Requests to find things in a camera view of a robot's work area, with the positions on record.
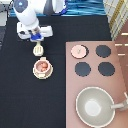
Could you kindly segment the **white gripper body blue trim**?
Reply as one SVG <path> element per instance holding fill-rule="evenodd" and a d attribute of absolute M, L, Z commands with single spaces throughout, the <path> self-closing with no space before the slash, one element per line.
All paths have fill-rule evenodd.
<path fill-rule="evenodd" d="M 52 35 L 51 26 L 37 27 L 34 30 L 28 30 L 21 22 L 17 23 L 17 34 L 20 39 L 29 39 L 31 42 L 43 41 L 45 37 Z"/>

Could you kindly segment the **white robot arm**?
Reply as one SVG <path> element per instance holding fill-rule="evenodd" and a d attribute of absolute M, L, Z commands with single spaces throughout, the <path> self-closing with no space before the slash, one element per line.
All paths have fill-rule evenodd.
<path fill-rule="evenodd" d="M 53 35 L 53 30 L 51 26 L 41 27 L 37 15 L 62 15 L 66 11 L 66 0 L 14 0 L 13 9 L 19 20 L 18 36 L 32 42 L 43 41 Z"/>

